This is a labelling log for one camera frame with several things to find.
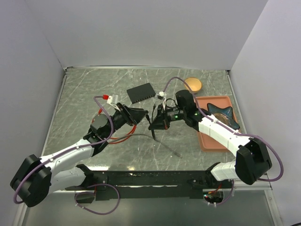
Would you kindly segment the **black network switch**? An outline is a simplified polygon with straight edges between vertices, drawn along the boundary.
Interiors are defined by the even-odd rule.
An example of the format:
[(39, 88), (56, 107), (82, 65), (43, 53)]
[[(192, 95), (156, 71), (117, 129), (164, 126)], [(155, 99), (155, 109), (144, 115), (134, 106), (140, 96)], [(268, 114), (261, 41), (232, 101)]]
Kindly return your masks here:
[(148, 82), (127, 90), (128, 97), (132, 104), (152, 98), (156, 95), (152, 85)]

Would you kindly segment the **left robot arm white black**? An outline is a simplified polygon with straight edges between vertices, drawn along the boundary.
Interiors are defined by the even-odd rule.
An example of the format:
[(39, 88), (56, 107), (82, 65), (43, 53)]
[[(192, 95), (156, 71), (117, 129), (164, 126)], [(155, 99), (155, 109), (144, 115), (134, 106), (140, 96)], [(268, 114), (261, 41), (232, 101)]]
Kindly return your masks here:
[(127, 107), (121, 103), (117, 106), (112, 116), (102, 109), (93, 118), (88, 133), (75, 144), (46, 156), (27, 156), (10, 182), (15, 191), (14, 203), (33, 207), (53, 191), (70, 186), (89, 189), (93, 177), (76, 163), (99, 154), (109, 144), (113, 133), (122, 126), (137, 125), (148, 115), (148, 111), (142, 108)]

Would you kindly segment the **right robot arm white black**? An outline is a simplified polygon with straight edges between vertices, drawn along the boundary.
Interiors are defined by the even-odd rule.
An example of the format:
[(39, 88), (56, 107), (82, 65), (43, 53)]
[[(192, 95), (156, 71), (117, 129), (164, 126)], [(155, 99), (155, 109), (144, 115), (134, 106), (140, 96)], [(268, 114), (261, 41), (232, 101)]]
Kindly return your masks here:
[(265, 174), (272, 163), (266, 145), (258, 138), (244, 136), (218, 120), (212, 113), (199, 108), (188, 90), (176, 93), (176, 106), (160, 104), (149, 130), (167, 130), (173, 121), (184, 120), (186, 125), (205, 134), (227, 148), (235, 160), (216, 163), (208, 168), (206, 184), (215, 188), (224, 180), (241, 180), (252, 185)]

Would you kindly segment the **yellow ceramic bowl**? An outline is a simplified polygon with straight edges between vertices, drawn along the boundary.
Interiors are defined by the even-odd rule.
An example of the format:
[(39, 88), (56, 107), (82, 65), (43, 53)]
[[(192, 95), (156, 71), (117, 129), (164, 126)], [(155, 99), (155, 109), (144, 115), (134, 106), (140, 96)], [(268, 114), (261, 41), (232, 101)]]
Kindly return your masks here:
[(186, 78), (184, 81), (186, 82), (185, 88), (187, 90), (191, 89), (193, 93), (198, 93), (203, 87), (202, 82), (195, 77)]

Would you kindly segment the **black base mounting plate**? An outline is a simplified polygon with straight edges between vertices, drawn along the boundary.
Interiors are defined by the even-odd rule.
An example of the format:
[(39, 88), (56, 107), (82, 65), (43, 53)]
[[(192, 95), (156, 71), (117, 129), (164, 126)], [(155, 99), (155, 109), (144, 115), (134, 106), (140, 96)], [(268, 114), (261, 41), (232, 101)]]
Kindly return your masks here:
[(96, 200), (104, 201), (120, 197), (202, 199), (203, 191), (231, 188), (229, 180), (217, 181), (207, 171), (89, 171), (79, 186), (68, 191), (95, 191)]

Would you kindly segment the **blue star-shaped dish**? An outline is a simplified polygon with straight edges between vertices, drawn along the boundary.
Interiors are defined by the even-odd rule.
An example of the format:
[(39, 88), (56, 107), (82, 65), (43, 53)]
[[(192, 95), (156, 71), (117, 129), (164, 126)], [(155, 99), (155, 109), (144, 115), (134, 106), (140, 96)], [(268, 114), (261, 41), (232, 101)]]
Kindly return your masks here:
[(233, 117), (233, 108), (231, 106), (219, 108), (211, 103), (208, 103), (207, 109), (216, 117), (216, 119), (220, 120), (225, 125), (231, 127), (234, 130), (240, 129), (240, 125)]

